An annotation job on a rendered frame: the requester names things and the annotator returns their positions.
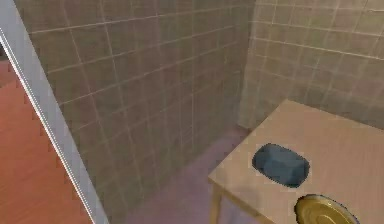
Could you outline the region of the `blue bowl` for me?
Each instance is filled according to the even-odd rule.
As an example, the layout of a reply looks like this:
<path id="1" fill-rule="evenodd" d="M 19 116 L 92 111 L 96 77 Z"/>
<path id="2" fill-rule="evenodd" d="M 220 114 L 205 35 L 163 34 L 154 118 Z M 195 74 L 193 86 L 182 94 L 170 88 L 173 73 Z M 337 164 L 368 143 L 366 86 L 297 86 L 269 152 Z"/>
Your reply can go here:
<path id="1" fill-rule="evenodd" d="M 267 143 L 255 152 L 252 166 L 268 179 L 289 188 L 298 188 L 310 170 L 310 163 L 303 156 L 273 143 Z"/>

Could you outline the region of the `light wooden table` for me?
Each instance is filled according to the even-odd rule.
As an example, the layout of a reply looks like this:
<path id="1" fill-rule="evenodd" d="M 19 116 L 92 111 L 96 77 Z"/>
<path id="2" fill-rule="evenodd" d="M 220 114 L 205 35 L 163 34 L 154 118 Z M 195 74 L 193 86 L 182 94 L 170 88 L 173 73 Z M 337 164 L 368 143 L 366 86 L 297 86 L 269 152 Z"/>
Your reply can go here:
<path id="1" fill-rule="evenodd" d="M 267 143 L 310 163 L 298 188 L 257 172 L 251 160 Z M 283 101 L 208 176 L 213 185 L 209 224 L 219 224 L 226 197 L 258 224 L 297 224 L 294 206 L 320 194 L 342 204 L 361 224 L 384 224 L 384 131 L 294 101 Z"/>

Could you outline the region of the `yellow round plate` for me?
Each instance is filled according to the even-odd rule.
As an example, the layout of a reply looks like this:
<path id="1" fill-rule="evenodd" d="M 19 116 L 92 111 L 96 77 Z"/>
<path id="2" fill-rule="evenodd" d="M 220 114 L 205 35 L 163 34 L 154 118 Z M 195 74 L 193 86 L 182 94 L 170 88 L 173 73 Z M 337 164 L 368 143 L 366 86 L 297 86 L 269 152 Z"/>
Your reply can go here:
<path id="1" fill-rule="evenodd" d="M 294 212 L 297 224 L 360 224 L 341 203 L 319 194 L 300 197 Z"/>

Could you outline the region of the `grey door frame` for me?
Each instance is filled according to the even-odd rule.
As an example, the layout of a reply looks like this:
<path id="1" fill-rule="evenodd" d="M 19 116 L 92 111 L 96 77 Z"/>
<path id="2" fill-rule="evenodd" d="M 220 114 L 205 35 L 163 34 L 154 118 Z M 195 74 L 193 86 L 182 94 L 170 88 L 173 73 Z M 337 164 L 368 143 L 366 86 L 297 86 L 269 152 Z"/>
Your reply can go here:
<path id="1" fill-rule="evenodd" d="M 110 224 L 13 0 L 0 0 L 0 43 L 92 224 Z"/>

